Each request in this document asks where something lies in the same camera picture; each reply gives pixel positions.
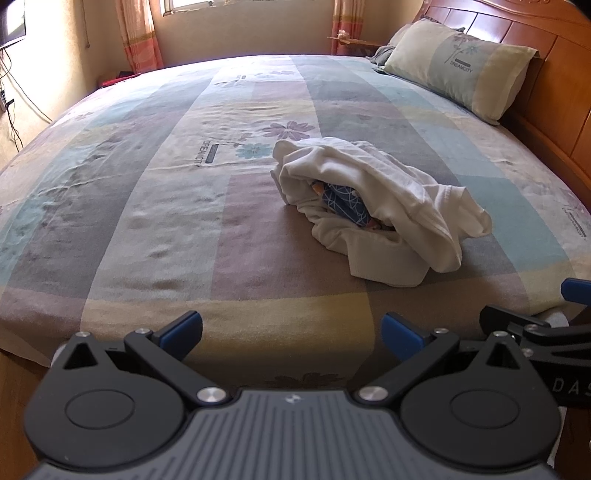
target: gray ribbed panel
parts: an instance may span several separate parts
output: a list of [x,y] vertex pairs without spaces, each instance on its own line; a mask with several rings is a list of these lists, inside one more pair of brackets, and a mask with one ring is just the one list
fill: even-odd
[[[438,465],[410,445],[385,410],[344,392],[247,391],[205,409],[168,451],[119,473],[63,473],[43,465],[28,480],[468,480],[483,476]],[[551,480],[538,466],[502,477]]]

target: television screen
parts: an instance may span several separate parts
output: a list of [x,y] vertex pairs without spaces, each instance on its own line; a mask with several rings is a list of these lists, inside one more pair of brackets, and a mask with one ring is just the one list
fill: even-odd
[[25,0],[0,1],[0,50],[25,36]]

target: red object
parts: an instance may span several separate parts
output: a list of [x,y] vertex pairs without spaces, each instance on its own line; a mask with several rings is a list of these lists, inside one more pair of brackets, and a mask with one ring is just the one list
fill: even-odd
[[100,87],[101,88],[110,87],[111,85],[114,85],[115,83],[123,82],[123,80],[129,80],[134,77],[139,77],[140,75],[141,75],[141,73],[136,73],[135,75],[129,75],[128,77],[121,77],[121,78],[114,79],[114,80],[107,80],[106,82],[101,83]]

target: headboard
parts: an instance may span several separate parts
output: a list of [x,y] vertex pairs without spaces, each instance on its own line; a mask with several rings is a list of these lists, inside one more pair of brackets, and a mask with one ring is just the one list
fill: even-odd
[[591,22],[565,0],[424,0],[422,14],[483,40],[537,48],[501,123],[591,211]]

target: orange curtain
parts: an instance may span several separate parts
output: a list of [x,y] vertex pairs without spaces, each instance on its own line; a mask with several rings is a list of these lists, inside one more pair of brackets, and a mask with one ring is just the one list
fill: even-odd
[[[339,34],[339,30],[345,30],[351,38],[358,39],[363,28],[363,12],[365,0],[335,0],[335,13],[333,15],[332,37]],[[333,55],[347,55],[346,45],[341,45],[337,40],[332,43]]]
[[164,67],[149,0],[115,0],[125,55],[134,73]]

